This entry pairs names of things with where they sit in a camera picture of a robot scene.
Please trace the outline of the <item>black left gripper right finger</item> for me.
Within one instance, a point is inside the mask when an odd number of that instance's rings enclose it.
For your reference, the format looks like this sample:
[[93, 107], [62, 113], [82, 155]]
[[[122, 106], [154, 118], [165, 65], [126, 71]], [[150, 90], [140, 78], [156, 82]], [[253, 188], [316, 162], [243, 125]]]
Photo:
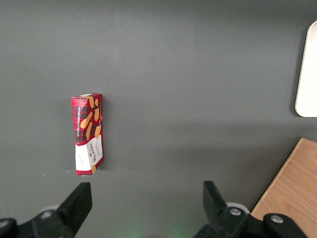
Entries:
[[262, 221], [239, 206], [228, 206], [213, 181], [203, 184], [203, 207], [208, 224], [196, 238], [265, 238]]

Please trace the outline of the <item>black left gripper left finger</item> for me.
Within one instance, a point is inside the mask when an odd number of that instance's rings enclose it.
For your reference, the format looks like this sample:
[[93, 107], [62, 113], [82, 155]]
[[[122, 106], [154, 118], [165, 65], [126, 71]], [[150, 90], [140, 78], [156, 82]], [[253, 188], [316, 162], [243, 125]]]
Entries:
[[34, 237], [74, 238], [91, 209], [91, 184], [82, 182], [57, 209], [45, 210], [32, 220]]

